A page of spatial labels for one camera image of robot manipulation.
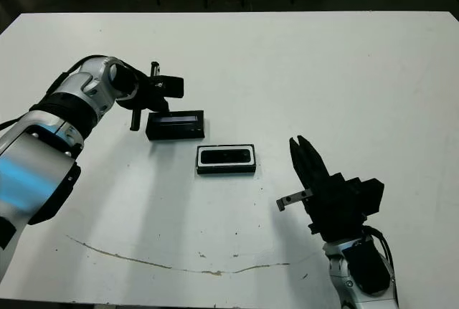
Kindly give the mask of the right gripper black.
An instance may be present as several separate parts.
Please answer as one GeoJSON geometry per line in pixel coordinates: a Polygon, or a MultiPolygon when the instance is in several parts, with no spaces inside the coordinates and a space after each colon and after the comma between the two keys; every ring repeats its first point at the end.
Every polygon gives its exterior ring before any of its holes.
{"type": "Polygon", "coordinates": [[[280,211],[300,202],[311,219],[312,234],[324,242],[360,235],[365,214],[359,204],[362,181],[346,180],[341,173],[329,175],[319,152],[306,138],[289,139],[293,168],[304,189],[276,201],[280,211]]]}

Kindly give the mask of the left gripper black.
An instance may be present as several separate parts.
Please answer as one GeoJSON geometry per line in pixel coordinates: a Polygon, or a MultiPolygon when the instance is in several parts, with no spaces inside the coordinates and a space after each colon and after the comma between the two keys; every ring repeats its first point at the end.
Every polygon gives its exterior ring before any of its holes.
{"type": "Polygon", "coordinates": [[[131,115],[131,131],[138,131],[141,124],[143,110],[153,112],[169,112],[169,103],[163,95],[163,82],[159,79],[160,65],[158,62],[151,63],[149,76],[140,77],[136,94],[130,101],[129,110],[131,115]]]}

